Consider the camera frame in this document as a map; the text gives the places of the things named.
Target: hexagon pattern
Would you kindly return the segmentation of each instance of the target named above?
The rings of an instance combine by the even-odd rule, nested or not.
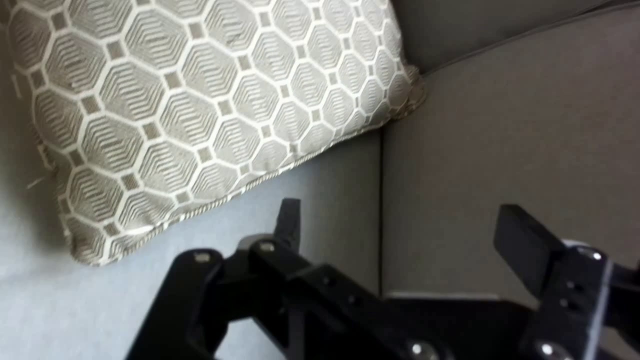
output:
[[[90,264],[419,94],[390,0],[9,0],[0,23]]]

